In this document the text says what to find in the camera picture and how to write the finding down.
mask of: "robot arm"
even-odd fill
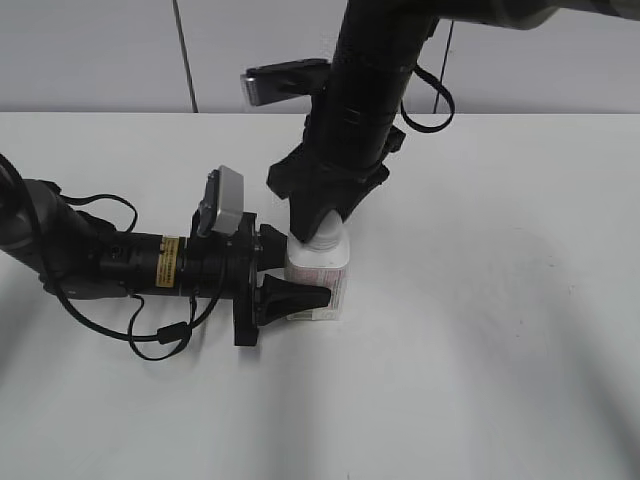
[[[331,64],[306,60],[248,70],[244,80],[254,105],[312,97],[302,143],[271,167],[267,182],[289,199],[292,233],[308,241],[329,211],[346,219],[387,179],[383,162],[404,140],[393,122],[414,72],[444,92],[454,112],[446,89],[417,66],[439,19],[528,29],[563,7],[640,19],[640,0],[350,0]],[[258,286],[258,272],[283,266],[286,236],[268,225],[256,229],[255,214],[243,212],[238,177],[224,167],[212,172],[190,235],[168,238],[133,233],[133,224],[118,232],[72,206],[97,197],[128,202],[113,195],[65,197],[51,182],[23,180],[0,155],[0,250],[37,272],[81,324],[128,341],[143,358],[150,359],[136,342],[177,343],[169,355],[179,353],[220,297],[233,298],[236,344],[254,346],[259,327],[326,306],[331,292],[269,276]],[[140,295],[189,297],[191,318],[140,336],[133,334],[140,310],[126,333],[116,332],[69,301],[131,296],[144,305]],[[198,318],[196,297],[211,299]]]
[[[330,210],[346,220],[388,178],[383,161],[404,140],[393,122],[439,19],[530,29],[559,8],[640,20],[640,0],[350,0],[324,72],[318,61],[313,72],[304,62],[270,66],[266,74],[249,70],[245,81],[254,105],[290,98],[292,84],[298,91],[315,85],[304,92],[313,102],[302,143],[271,167],[267,181],[289,199],[292,233],[308,241]],[[297,82],[301,77],[307,81]],[[288,96],[277,95],[283,88]]]

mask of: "white tabletop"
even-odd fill
[[[187,234],[206,174],[265,186],[303,117],[1,114],[0,151]],[[640,116],[460,116],[410,134],[349,221],[342,320],[233,346],[223,302],[148,364],[0,256],[2,479],[640,478]],[[91,211],[118,225],[129,213]],[[151,299],[139,329],[185,318]],[[78,302],[124,329],[131,300]]]

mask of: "white bottle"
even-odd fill
[[[308,310],[289,316],[289,320],[337,320],[342,310],[349,264],[349,236],[342,218],[332,210],[324,218],[316,235],[301,243],[289,234],[285,278],[303,285],[331,289],[331,303],[326,308]]]

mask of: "white wall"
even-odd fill
[[[253,111],[247,68],[330,58],[346,0],[179,0],[200,111]],[[448,23],[421,63],[439,73]],[[0,110],[191,110],[171,0],[0,3]],[[640,112],[640,24],[562,12],[530,32],[457,24],[446,83],[460,112]],[[409,110],[434,94],[412,81]],[[257,111],[300,112],[301,99]]]
[[[170,1],[0,2],[0,110],[190,111]]]
[[[446,83],[463,112],[640,112],[638,22],[560,11],[527,32],[454,31]]]

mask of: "yellow label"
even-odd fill
[[[158,257],[158,270],[156,272],[156,287],[173,288],[176,283],[176,263],[178,261],[179,246],[179,238],[162,237],[160,256]]]

